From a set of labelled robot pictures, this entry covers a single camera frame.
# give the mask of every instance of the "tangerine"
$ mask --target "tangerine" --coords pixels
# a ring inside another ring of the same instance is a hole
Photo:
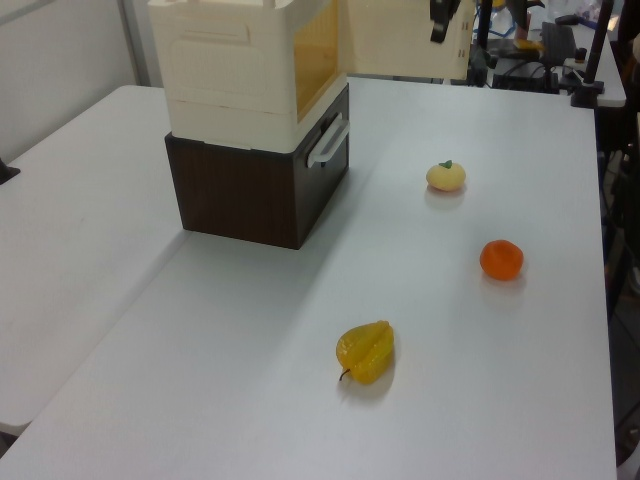
[[[484,273],[496,280],[513,280],[520,273],[524,254],[507,240],[487,243],[480,254],[480,266]]]

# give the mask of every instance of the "yellow object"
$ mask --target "yellow object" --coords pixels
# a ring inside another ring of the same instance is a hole
[[[517,38],[513,41],[514,47],[518,50],[538,50],[543,51],[544,45],[542,42],[533,41],[533,40],[523,40],[521,38]]]
[[[386,320],[352,328],[336,346],[336,356],[344,371],[359,383],[375,382],[393,358],[393,328]]]
[[[452,192],[458,190],[464,184],[467,174],[464,168],[458,163],[451,160],[445,163],[439,163],[429,169],[427,172],[427,183],[433,188]]]

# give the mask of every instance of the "dark brown box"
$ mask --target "dark brown box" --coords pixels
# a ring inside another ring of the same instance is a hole
[[[333,120],[349,118],[349,87],[290,154],[166,136],[186,230],[299,249],[349,168],[349,137],[331,160],[307,157]]]

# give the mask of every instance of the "white handle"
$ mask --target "white handle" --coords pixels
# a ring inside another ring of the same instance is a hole
[[[311,168],[314,163],[325,163],[331,160],[347,135],[349,135],[349,120],[343,120],[342,114],[339,113],[311,150],[307,159],[307,167]]]

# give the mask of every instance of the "white wall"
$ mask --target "white wall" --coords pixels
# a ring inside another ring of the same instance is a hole
[[[10,162],[131,84],[116,0],[55,0],[0,25],[0,157]]]
[[[124,0],[124,2],[140,77],[146,85],[162,87],[160,64],[147,9],[149,0]]]

